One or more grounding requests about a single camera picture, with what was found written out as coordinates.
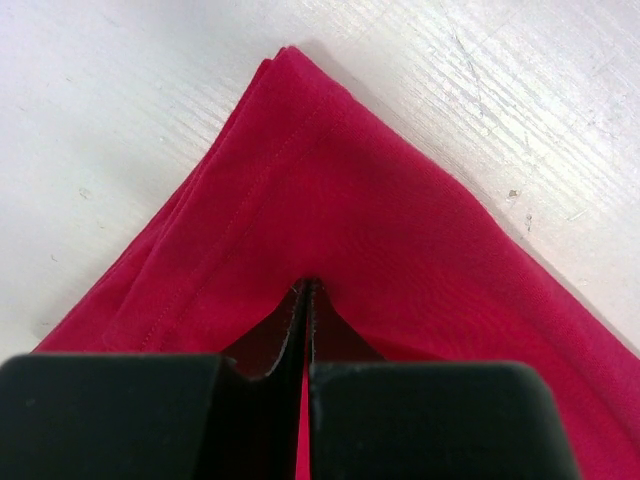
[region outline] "towel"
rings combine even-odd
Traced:
[[[640,478],[640,361],[293,47],[260,65],[202,161],[36,351],[219,352],[301,277],[390,360],[531,365],[584,477]]]

